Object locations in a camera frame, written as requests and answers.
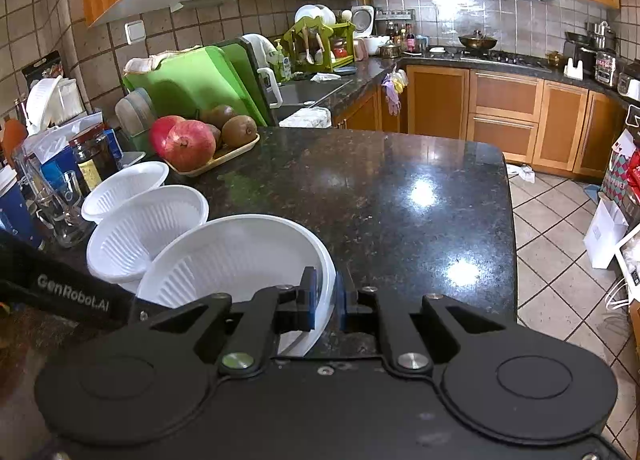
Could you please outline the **blue paper coffee cup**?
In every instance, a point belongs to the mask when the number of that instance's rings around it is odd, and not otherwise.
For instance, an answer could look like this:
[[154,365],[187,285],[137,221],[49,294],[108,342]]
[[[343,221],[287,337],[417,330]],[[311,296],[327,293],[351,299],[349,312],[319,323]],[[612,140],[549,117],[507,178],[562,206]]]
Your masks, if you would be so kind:
[[6,165],[0,172],[0,217],[1,228],[34,249],[42,248],[42,238],[32,221],[17,173]]

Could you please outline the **white ribbed bowl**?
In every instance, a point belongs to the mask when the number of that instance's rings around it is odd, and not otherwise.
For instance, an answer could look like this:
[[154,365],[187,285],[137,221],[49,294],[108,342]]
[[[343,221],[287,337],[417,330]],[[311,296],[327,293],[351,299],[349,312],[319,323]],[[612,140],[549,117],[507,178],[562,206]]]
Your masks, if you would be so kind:
[[175,239],[204,225],[209,204],[200,191],[162,186],[136,195],[104,218],[89,240],[92,276],[134,292],[158,254]]
[[97,185],[81,206],[81,216],[99,224],[114,209],[136,195],[163,186],[169,167],[163,162],[142,162],[128,166]]
[[320,339],[333,309],[336,269],[321,240],[307,228],[265,214],[221,217],[165,247],[145,272],[137,298],[177,308],[216,292],[248,302],[263,287],[299,284],[304,269],[318,272],[316,323],[281,336],[279,353],[302,357]]

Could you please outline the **kiwi fruit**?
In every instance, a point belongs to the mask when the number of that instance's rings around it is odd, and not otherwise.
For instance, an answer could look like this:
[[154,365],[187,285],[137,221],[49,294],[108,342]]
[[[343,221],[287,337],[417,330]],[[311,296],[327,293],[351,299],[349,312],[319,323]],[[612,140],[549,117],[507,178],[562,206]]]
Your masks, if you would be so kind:
[[231,117],[221,129],[221,139],[229,148],[239,148],[257,137],[257,125],[248,115]]

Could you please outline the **green cutting board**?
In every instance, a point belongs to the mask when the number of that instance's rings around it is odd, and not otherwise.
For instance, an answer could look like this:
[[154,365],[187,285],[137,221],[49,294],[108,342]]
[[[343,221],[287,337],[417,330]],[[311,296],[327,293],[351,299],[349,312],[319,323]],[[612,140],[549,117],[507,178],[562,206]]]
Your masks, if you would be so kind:
[[273,124],[224,50],[216,46],[180,52],[149,72],[126,71],[122,82],[129,91],[144,89],[157,117],[179,115],[195,120],[218,105],[229,105],[236,113],[250,116],[258,126]]

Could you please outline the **fruit tray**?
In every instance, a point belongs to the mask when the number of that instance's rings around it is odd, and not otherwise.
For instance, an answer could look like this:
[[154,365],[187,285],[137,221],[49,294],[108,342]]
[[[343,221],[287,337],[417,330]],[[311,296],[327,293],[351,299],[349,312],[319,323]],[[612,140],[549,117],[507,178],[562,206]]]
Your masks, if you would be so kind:
[[175,173],[177,173],[179,176],[183,176],[183,177],[189,177],[189,178],[195,178],[198,177],[199,175],[202,175],[208,171],[210,171],[211,169],[218,167],[224,163],[230,162],[231,160],[235,159],[235,157],[239,157],[240,155],[243,155],[245,153],[247,153],[248,151],[250,151],[251,149],[254,148],[254,146],[257,145],[258,141],[260,140],[260,134],[257,134],[255,139],[252,140],[251,142],[248,142],[246,145],[240,146],[239,148],[235,148],[235,149],[229,149],[229,148],[224,148],[221,149],[220,151],[217,151],[208,161],[205,165],[193,169],[193,171],[190,172],[180,172],[178,171],[177,168],[175,168],[174,165],[172,165],[171,163],[169,163],[168,161],[165,161],[165,163],[168,165],[168,167]]

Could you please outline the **clear glass with spoon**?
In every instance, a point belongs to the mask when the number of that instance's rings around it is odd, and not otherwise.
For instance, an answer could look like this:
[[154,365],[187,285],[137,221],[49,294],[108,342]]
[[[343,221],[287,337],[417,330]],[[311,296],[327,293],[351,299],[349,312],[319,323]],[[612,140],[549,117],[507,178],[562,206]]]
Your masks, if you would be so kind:
[[31,159],[24,160],[24,172],[35,195],[36,217],[52,232],[63,249],[78,245],[92,232],[92,224],[81,216],[81,194],[73,171],[62,174],[64,187],[54,189]]

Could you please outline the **red pomegranate left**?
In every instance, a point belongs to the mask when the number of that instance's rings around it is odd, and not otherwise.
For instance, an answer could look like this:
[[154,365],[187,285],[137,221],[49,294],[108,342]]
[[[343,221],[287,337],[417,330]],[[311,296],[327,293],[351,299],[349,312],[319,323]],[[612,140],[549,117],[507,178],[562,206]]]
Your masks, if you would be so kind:
[[184,122],[184,118],[179,115],[166,115],[159,117],[152,125],[149,137],[155,153],[164,159],[166,157],[166,142],[169,131],[178,123]]

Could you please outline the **dark sauce jar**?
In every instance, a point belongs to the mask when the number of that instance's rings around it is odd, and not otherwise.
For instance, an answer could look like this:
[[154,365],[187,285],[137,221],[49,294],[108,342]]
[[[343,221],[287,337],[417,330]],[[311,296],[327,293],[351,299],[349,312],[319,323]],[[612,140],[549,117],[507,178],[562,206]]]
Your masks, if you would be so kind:
[[90,191],[118,172],[102,124],[81,131],[70,140],[70,147]]

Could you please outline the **black wok on stove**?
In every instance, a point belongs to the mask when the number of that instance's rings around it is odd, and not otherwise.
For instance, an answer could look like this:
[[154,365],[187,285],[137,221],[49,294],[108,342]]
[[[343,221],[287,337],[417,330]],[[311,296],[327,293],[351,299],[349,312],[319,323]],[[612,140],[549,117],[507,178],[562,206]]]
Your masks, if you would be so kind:
[[494,49],[498,42],[496,38],[485,35],[480,30],[474,30],[474,32],[469,35],[460,35],[458,39],[464,48],[474,51]]

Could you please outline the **white paper bag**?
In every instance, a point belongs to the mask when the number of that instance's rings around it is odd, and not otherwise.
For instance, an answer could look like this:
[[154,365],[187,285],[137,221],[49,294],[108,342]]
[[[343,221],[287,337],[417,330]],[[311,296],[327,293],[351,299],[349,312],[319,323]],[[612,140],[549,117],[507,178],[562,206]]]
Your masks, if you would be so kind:
[[584,238],[592,268],[608,268],[617,244],[627,230],[627,220],[617,204],[608,199],[601,199]]

